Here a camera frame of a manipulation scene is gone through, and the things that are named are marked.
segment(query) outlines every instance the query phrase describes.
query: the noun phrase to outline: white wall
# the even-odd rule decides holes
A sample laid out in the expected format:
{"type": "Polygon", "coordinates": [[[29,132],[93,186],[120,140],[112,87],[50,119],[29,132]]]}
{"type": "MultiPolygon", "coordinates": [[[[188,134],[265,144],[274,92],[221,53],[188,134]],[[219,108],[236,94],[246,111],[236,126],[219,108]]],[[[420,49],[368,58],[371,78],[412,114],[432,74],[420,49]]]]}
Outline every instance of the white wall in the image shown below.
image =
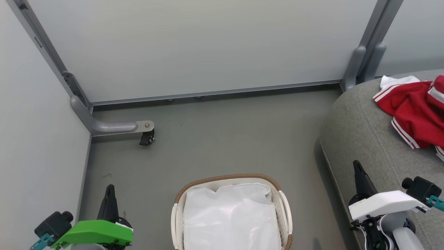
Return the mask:
{"type": "Polygon", "coordinates": [[[444,1],[404,0],[383,43],[377,76],[444,68],[444,1]]]}
{"type": "Polygon", "coordinates": [[[89,101],[341,79],[376,0],[29,0],[89,101]]]}
{"type": "Polygon", "coordinates": [[[90,134],[4,0],[0,31],[0,249],[26,250],[54,211],[76,216],[90,134]]]}

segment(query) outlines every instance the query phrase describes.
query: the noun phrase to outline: gray ottoman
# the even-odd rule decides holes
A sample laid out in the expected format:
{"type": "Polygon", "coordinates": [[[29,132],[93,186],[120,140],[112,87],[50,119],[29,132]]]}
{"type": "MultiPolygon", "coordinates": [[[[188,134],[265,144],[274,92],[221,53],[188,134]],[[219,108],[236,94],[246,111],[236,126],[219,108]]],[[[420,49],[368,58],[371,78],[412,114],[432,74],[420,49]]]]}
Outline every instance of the gray ottoman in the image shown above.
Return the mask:
{"type": "MultiPolygon", "coordinates": [[[[432,81],[444,69],[393,76],[413,75],[432,81]]],[[[391,125],[392,117],[381,111],[372,97],[380,91],[380,79],[353,87],[333,104],[321,130],[321,144],[344,208],[356,193],[353,160],[362,163],[379,192],[402,190],[406,177],[421,176],[444,189],[444,162],[431,147],[411,149],[391,125]]],[[[444,249],[444,212],[410,212],[416,235],[427,250],[444,249]]],[[[361,249],[363,242],[358,240],[361,249]]]]}

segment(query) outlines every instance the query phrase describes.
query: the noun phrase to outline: white woven basket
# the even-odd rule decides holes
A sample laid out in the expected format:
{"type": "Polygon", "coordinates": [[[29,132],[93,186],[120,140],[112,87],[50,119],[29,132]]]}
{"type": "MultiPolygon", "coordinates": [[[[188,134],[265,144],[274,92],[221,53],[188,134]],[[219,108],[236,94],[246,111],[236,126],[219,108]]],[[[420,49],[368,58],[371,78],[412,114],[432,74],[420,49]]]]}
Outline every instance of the white woven basket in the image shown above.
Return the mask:
{"type": "Polygon", "coordinates": [[[277,224],[283,250],[289,250],[293,239],[293,222],[290,206],[279,185],[270,177],[262,174],[232,174],[194,181],[183,187],[176,197],[171,212],[171,236],[176,250],[184,250],[183,246],[183,208],[188,190],[209,188],[216,191],[219,187],[246,183],[260,183],[271,188],[271,201],[276,209],[277,224]]]}

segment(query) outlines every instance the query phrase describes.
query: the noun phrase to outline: white basket handle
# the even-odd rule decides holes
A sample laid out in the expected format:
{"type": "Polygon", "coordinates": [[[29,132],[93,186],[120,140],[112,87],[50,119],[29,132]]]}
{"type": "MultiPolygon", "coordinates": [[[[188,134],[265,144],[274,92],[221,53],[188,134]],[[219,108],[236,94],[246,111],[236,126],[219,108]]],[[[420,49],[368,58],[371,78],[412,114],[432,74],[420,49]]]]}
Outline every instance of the white basket handle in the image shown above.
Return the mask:
{"type": "Polygon", "coordinates": [[[171,238],[173,239],[174,249],[179,249],[177,244],[177,234],[176,234],[176,211],[177,211],[177,203],[174,204],[173,210],[171,211],[171,238]]]}
{"type": "Polygon", "coordinates": [[[285,220],[286,224],[288,225],[288,234],[292,234],[293,231],[293,219],[291,218],[291,210],[290,210],[290,204],[288,204],[287,197],[285,196],[284,192],[279,191],[280,198],[282,202],[284,203],[284,211],[285,211],[285,220]]]}

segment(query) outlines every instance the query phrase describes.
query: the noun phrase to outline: red clothing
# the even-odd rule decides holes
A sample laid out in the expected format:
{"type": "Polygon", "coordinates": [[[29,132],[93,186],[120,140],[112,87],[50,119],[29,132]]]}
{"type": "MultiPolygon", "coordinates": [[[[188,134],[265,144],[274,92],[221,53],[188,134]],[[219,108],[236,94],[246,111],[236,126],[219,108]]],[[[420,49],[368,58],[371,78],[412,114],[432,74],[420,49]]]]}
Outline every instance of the red clothing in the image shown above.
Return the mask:
{"type": "Polygon", "coordinates": [[[389,86],[373,99],[393,116],[393,127],[411,148],[435,145],[444,157],[444,76],[389,86]]]}

